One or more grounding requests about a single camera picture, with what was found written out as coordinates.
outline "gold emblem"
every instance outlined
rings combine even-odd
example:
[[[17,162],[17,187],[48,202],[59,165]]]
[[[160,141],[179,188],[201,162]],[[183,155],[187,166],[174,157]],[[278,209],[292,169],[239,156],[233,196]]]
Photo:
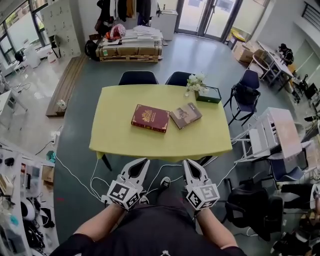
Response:
[[[142,113],[142,120],[149,123],[152,115],[152,110],[146,110]]]

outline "sneaker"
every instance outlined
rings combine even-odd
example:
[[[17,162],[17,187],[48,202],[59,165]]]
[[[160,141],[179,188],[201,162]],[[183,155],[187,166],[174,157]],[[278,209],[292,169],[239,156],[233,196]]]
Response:
[[[143,195],[143,196],[141,196],[141,198],[139,200],[139,204],[148,205],[149,204],[149,199],[145,195]]]
[[[171,179],[170,179],[168,176],[166,176],[166,177],[164,177],[164,178],[161,180],[161,182],[160,182],[160,188],[165,188],[165,189],[167,189],[167,188],[170,187],[170,183],[171,183]]]

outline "black chair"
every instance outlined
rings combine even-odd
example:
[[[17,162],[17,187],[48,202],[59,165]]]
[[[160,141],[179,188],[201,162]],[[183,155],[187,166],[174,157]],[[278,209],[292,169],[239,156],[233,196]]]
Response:
[[[261,182],[254,183],[254,179],[241,182],[237,188],[226,179],[231,193],[225,202],[226,216],[222,223],[228,219],[238,228],[250,227],[263,240],[270,241],[271,233],[281,232],[283,200],[278,196],[269,197]]]
[[[155,74],[151,71],[126,71],[122,74],[119,85],[158,85]]]
[[[243,77],[241,78],[241,80],[239,81],[238,84],[236,85],[243,85],[243,86],[246,86],[246,87],[249,87],[249,88],[252,88],[252,89],[258,89],[259,86],[260,86],[260,83],[259,83],[259,75],[257,72],[254,72],[252,70],[249,70],[247,69],[244,74],[243,74]],[[230,96],[230,98],[227,100],[227,102],[224,104],[223,107],[225,107],[229,102],[231,102],[232,98],[234,97],[235,95],[232,94]],[[245,104],[241,104],[239,103],[237,100],[236,103],[238,105],[237,107],[237,110],[238,112],[233,115],[233,119],[228,123],[228,126],[231,125],[231,123],[234,121],[234,120],[238,120],[238,121],[242,121],[245,119],[245,121],[243,122],[243,124],[241,126],[243,126],[249,119],[250,117],[253,116],[253,114],[255,112],[257,112],[257,109],[256,109],[256,105],[258,103],[258,99],[259,99],[259,96],[260,94],[256,97],[255,99],[255,103],[254,104],[251,104],[251,105],[245,105]],[[240,118],[240,119],[237,119],[237,116],[240,114],[240,112],[243,111],[243,112],[250,112],[249,114],[247,114],[246,116]]]
[[[190,75],[194,74],[176,71],[169,77],[165,84],[171,86],[187,86],[187,79],[189,79]]]

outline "forearm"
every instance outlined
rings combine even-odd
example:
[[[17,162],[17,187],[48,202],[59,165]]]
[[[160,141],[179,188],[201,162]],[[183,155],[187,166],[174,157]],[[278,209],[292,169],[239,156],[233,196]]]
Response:
[[[203,235],[221,249],[238,246],[235,237],[220,223],[209,208],[203,209],[197,216]]]
[[[112,203],[102,212],[83,223],[74,233],[84,234],[94,241],[98,241],[110,233],[124,211]]]

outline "gray floor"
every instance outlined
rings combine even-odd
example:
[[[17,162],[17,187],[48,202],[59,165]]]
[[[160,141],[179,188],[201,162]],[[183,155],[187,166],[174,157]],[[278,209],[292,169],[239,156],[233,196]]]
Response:
[[[90,185],[90,177],[97,159],[96,154],[89,150],[89,143],[101,89],[117,85],[122,73],[128,70],[150,70],[154,72],[160,84],[164,84],[175,71],[203,72],[207,75],[205,83],[209,86],[218,87],[222,102],[225,103],[230,96],[231,87],[240,80],[245,68],[234,59],[231,51],[225,45],[216,41],[183,34],[176,34],[174,40],[168,46],[163,47],[163,60],[159,63],[100,63],[88,61],[69,100],[65,123],[57,149],[57,156],[87,187]],[[275,88],[270,89],[263,83],[260,85],[261,97],[257,105],[258,116],[267,107],[292,110],[292,105],[286,100],[285,92],[276,94],[274,90]],[[229,106],[225,108],[225,112],[227,119],[230,120],[232,114]],[[247,125],[242,128],[241,122],[235,121],[229,128],[230,136],[238,135],[246,127]],[[207,173],[213,182],[219,183],[234,166],[234,160],[241,158],[243,153],[240,146],[234,145],[231,152],[224,154],[207,166]],[[108,158],[113,167],[113,172],[110,172],[100,160],[97,165],[96,175],[110,183],[131,158],[119,155],[108,155]],[[165,163],[160,160],[151,161],[148,176],[144,182],[145,187],[149,186],[159,167]],[[269,164],[266,162],[240,163],[229,177],[234,186],[236,186],[239,181],[252,176],[255,170],[268,171]],[[182,174],[181,167],[165,167],[156,179],[155,184],[158,184],[164,176],[170,176],[175,179]],[[55,165],[54,183],[55,218],[59,242],[62,243],[80,224],[101,211],[104,205],[90,195],[59,162]],[[93,186],[100,195],[107,193],[108,187],[103,182],[95,181]],[[177,193],[183,186],[182,180],[174,183],[174,189]],[[273,183],[267,183],[266,186],[271,187]],[[219,187],[219,193],[221,199],[227,198],[229,191],[224,183]],[[213,208],[213,211],[219,219],[222,219],[225,214],[222,203],[218,203]],[[234,234],[245,233],[247,230],[239,230],[229,223],[226,225]],[[240,247],[248,256],[269,254],[271,243],[262,241],[257,236],[237,235],[236,238]]]

